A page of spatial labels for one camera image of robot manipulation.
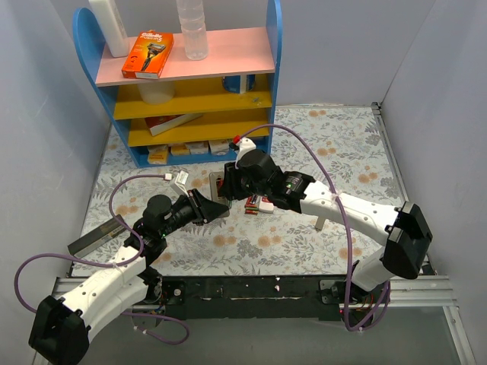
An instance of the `white box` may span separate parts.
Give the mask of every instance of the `white box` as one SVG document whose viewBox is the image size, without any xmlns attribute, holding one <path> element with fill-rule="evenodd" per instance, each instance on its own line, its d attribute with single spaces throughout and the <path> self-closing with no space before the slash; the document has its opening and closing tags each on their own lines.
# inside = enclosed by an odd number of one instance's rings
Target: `white box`
<svg viewBox="0 0 487 365">
<path fill-rule="evenodd" d="M 207 154 L 208 153 L 208 142 L 207 141 L 204 141 L 202 143 L 201 147 L 192 148 L 192 147 L 188 146 L 188 144 L 186 144 L 186 146 L 189 148 L 189 152 L 191 152 L 191 154 Z"/>
<path fill-rule="evenodd" d="M 210 151 L 216 156 L 223 156 L 228 153 L 228 140 L 227 139 L 215 139 L 214 141 L 208 141 L 210 145 Z"/>
<path fill-rule="evenodd" d="M 193 148 L 205 147 L 205 143 L 207 143 L 207 142 L 206 141 L 198 141 L 198 142 L 185 142 L 184 144 L 186 145 L 186 147 L 188 147 L 191 150 Z"/>
</svg>

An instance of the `yellow shelf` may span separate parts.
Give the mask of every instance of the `yellow shelf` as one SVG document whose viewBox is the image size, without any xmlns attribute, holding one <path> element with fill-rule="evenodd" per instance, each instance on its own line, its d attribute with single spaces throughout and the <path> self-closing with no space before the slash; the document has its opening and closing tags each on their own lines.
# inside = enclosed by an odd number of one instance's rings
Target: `yellow shelf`
<svg viewBox="0 0 487 365">
<path fill-rule="evenodd" d="M 129 146 L 137 147 L 152 144 L 233 138 L 235 135 L 240 135 L 267 122 L 265 109 L 206 113 L 198 119 L 152 137 L 144 119 L 133 119 L 130 124 Z M 269 128 L 262 128 L 250 134 L 250 137 L 264 137 L 267 135 L 269 135 Z"/>
<path fill-rule="evenodd" d="M 175 83 L 174 98 L 158 105 L 144 103 L 137 85 L 120 86 L 113 117 L 120 120 L 272 106 L 266 75 L 256 75 L 254 89 L 245 94 L 229 93 L 223 88 L 221 78 L 179 80 Z"/>
</svg>

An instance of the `white bottle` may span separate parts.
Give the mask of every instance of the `white bottle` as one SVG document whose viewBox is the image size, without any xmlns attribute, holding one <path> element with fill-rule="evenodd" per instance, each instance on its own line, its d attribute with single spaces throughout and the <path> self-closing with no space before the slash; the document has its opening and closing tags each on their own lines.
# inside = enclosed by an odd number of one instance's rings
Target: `white bottle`
<svg viewBox="0 0 487 365">
<path fill-rule="evenodd" d="M 130 42 L 114 0 L 89 0 L 113 57 L 127 57 Z"/>
<path fill-rule="evenodd" d="M 208 55 L 205 13 L 202 0 L 176 0 L 188 59 L 204 59 Z"/>
</svg>

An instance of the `floral tablecloth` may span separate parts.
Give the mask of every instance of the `floral tablecloth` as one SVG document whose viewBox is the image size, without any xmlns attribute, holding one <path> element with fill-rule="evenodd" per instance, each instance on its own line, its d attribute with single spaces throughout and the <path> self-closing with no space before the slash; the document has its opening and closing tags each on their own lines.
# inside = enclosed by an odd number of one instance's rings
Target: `floral tablecloth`
<svg viewBox="0 0 487 365">
<path fill-rule="evenodd" d="M 370 201 L 400 205 L 396 180 L 390 170 L 372 110 L 367 107 L 278 108 L 275 122 L 297 131 L 317 152 L 337 189 Z M 272 157 L 283 170 L 297 170 L 323 179 L 299 142 L 276 129 Z M 94 187 L 83 234 L 110 219 L 108 198 L 129 176 L 145 173 L 189 172 L 186 187 L 209 197 L 208 174 L 223 170 L 223 163 L 136 169 L 114 130 Z M 114 198 L 114 208 L 128 224 L 142 214 L 155 194 L 177 196 L 162 179 L 136 179 Z M 168 247 L 153 264 L 162 275 L 305 275 L 343 274 L 346 238 L 342 225 L 327 221 L 314 229 L 315 217 L 276 209 L 274 214 L 245 215 L 244 202 L 234 202 L 230 217 L 202 227 L 189 225 L 167 238 Z M 92 252 L 86 259 L 105 262 L 127 233 Z M 360 259 L 379 248 L 370 238 L 353 233 L 353 256 Z M 96 268 L 74 265 L 72 276 L 88 276 Z"/>
</svg>

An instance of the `orange box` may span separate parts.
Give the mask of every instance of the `orange box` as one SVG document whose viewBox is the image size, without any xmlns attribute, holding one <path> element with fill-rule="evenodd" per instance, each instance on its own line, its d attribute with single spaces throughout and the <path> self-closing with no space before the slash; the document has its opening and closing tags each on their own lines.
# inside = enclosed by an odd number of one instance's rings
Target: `orange box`
<svg viewBox="0 0 487 365">
<path fill-rule="evenodd" d="M 158 79 L 173 44 L 172 33 L 141 32 L 122 67 L 123 77 Z"/>
</svg>

